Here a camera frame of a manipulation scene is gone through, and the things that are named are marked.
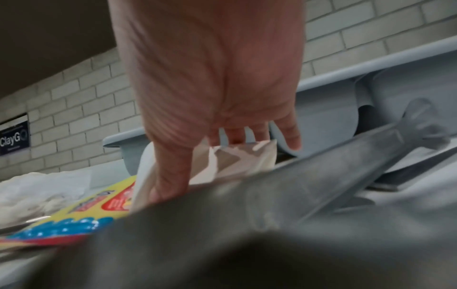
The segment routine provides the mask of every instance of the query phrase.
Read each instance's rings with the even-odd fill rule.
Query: sign
[[[0,130],[0,156],[30,147],[29,122],[26,120]]]

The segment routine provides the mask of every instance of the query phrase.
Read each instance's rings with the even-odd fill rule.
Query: hand
[[[207,136],[268,140],[268,121],[301,148],[295,91],[302,0],[109,0],[113,28],[158,168],[151,202],[186,192],[192,151]]]

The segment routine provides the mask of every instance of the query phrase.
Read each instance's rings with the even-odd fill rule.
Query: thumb
[[[192,148],[154,143],[157,181],[149,200],[159,203],[186,193],[192,168]]]

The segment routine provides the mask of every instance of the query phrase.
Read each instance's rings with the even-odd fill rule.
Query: ceiling
[[[107,0],[1,0],[0,97],[113,47]]]

